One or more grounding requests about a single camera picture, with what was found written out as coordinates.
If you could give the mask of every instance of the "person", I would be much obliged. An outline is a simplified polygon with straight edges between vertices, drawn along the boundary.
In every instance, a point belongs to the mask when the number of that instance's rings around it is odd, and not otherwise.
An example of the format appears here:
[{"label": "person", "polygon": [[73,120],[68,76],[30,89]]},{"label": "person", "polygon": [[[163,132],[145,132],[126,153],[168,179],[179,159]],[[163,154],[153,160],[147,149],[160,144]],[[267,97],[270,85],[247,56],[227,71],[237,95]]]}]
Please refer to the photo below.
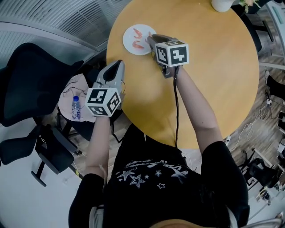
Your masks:
[{"label": "person", "polygon": [[201,175],[186,165],[179,149],[144,137],[132,124],[106,184],[110,121],[98,116],[85,176],[70,207],[70,228],[246,225],[246,181],[223,142],[212,108],[182,66],[177,88],[202,154]]},{"label": "person", "polygon": [[275,81],[268,70],[265,71],[265,83],[270,89],[270,96],[274,95],[276,97],[282,98],[285,100],[285,85]]}]

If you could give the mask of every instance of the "table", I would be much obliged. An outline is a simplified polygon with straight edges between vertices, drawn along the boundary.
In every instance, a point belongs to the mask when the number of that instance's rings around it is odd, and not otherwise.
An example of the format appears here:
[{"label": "table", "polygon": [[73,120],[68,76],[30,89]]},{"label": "table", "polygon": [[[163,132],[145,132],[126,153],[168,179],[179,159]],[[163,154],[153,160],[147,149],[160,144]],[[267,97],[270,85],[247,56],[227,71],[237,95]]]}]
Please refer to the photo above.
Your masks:
[{"label": "table", "polygon": [[[213,108],[222,136],[237,129],[255,100],[259,65],[253,40],[234,11],[216,12],[210,0],[132,0],[112,27],[107,63],[125,62],[123,111],[146,135],[173,146],[173,80],[164,79],[151,54],[136,56],[125,50],[123,34],[134,24],[147,24],[158,34],[189,44],[190,64],[184,68]],[[179,112],[178,147],[197,148],[180,95]]]}]

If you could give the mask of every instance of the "chair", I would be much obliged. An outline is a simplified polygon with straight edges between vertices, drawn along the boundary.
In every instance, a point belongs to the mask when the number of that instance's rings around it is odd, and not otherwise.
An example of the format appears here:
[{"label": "chair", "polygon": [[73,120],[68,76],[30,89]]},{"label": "chair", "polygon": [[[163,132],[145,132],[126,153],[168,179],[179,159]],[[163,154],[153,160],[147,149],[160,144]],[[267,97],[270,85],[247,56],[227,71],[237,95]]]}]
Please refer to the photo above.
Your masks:
[{"label": "chair", "polygon": [[239,167],[242,171],[244,171],[244,168],[247,167],[246,173],[244,174],[246,181],[248,181],[251,177],[254,177],[263,187],[274,187],[277,184],[281,173],[279,173],[278,170],[266,166],[264,161],[260,158],[256,158],[251,161],[254,152],[249,158],[247,157],[247,153],[245,151],[243,151],[243,153],[245,154],[245,162],[239,165]]},{"label": "chair", "polygon": [[[258,4],[260,5],[260,7],[264,6],[266,3],[268,3],[271,0],[259,0]],[[246,16],[244,9],[244,6],[241,5],[233,5],[232,9],[236,12],[236,14],[241,18],[241,20],[243,21],[243,23],[245,24],[245,26],[247,27],[253,41],[256,47],[257,52],[259,52],[262,49],[262,45],[261,45],[261,41],[258,37],[258,34],[256,32],[256,30],[259,31],[264,31],[267,32],[269,35],[270,40],[273,42],[274,38],[273,35],[266,23],[266,21],[262,21],[264,26],[257,26],[257,25],[253,25],[251,23],[251,21],[249,20],[249,18]],[[256,5],[253,4],[253,6],[248,8],[248,14],[256,14],[258,12],[258,10],[260,10],[260,8]]]},{"label": "chair", "polygon": [[77,147],[58,128],[43,126],[41,116],[51,114],[59,96],[83,61],[64,64],[32,43],[16,48],[5,68],[0,70],[0,123],[11,126],[33,118],[36,127],[25,138],[0,143],[0,160],[7,165],[36,151],[43,160],[33,176],[43,185],[40,174],[45,164],[56,174],[74,161]]}]

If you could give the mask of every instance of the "black cable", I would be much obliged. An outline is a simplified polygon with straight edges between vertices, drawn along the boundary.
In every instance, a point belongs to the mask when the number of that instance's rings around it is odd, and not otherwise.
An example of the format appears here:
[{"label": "black cable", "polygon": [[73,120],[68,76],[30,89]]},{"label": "black cable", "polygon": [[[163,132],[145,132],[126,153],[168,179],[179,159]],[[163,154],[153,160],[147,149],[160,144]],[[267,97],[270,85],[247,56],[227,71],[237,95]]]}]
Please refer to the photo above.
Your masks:
[{"label": "black cable", "polygon": [[124,83],[125,87],[124,87],[124,91],[122,92],[122,94],[125,92],[126,90],[126,84]]},{"label": "black cable", "polygon": [[272,99],[271,99],[271,101],[273,101],[273,102],[275,102],[276,104],[278,104],[278,105],[282,106],[283,108],[285,108],[285,106],[279,104],[278,102],[276,102],[276,101],[274,101],[274,100],[272,100]]},{"label": "black cable", "polygon": [[177,89],[176,89],[176,81],[177,81],[177,74],[179,71],[179,66],[175,68],[174,78],[173,78],[173,89],[174,89],[174,95],[175,95],[175,102],[176,102],[176,139],[175,139],[175,147],[177,147],[177,141],[178,141],[178,129],[179,129],[179,104],[178,104],[178,96],[177,96]]},{"label": "black cable", "polygon": [[124,137],[121,140],[118,140],[117,136],[114,133],[114,122],[111,122],[111,127],[112,127],[112,136],[114,136],[117,142],[120,143]]},{"label": "black cable", "polygon": [[121,138],[121,140],[118,140],[118,138],[117,138],[117,136],[115,135],[115,133],[114,133],[114,122],[111,122],[111,127],[112,127],[112,136],[114,136],[114,138],[117,140],[117,142],[118,143],[120,143],[122,140],[123,140],[123,138]]}]

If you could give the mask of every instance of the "flower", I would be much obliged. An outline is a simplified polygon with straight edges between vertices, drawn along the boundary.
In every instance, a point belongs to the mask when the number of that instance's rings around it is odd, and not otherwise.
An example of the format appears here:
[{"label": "flower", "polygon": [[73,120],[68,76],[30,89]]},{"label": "flower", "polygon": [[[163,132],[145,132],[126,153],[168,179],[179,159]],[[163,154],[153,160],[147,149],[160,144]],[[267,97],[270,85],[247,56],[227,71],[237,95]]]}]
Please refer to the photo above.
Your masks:
[{"label": "flower", "polygon": [[244,0],[248,6],[253,6],[253,0]]},{"label": "flower", "polygon": [[255,4],[255,5],[257,5],[259,8],[261,8],[260,7],[260,5],[257,3],[257,1],[258,0],[240,0],[240,5],[241,6],[244,6],[244,11],[246,12],[246,13],[248,13],[248,7],[249,6],[253,6],[253,4]]}]

